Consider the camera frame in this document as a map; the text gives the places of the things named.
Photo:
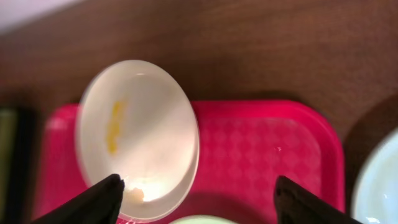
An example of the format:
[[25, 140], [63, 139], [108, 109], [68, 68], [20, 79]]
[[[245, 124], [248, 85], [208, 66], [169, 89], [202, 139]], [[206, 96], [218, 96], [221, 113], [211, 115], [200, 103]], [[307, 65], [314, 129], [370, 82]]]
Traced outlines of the light blue plate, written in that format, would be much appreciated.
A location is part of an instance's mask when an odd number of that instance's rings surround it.
[[397, 224], [397, 130], [371, 151], [354, 185], [351, 216], [361, 223]]

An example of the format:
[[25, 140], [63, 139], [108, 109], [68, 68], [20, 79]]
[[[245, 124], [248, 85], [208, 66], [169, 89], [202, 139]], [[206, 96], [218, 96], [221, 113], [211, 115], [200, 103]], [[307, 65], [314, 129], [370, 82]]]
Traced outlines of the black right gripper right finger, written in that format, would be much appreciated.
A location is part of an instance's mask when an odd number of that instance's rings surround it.
[[283, 175], [275, 183], [274, 205], [278, 224], [361, 224]]

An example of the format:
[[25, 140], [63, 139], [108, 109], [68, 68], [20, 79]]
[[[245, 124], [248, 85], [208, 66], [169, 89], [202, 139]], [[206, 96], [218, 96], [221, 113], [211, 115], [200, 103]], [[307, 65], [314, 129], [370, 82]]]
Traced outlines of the cream white plate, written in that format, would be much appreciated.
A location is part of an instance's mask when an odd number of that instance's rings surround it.
[[181, 86], [159, 66], [125, 60], [86, 88], [75, 152], [87, 186], [111, 174], [124, 181], [119, 217], [149, 223], [188, 195], [200, 156], [198, 122]]

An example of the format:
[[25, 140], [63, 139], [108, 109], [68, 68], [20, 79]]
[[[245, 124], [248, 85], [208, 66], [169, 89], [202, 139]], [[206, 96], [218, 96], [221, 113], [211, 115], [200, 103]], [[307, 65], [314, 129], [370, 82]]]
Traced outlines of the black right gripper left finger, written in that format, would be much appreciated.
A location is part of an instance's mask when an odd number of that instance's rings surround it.
[[120, 176], [111, 174], [32, 224], [115, 224], [124, 187]]

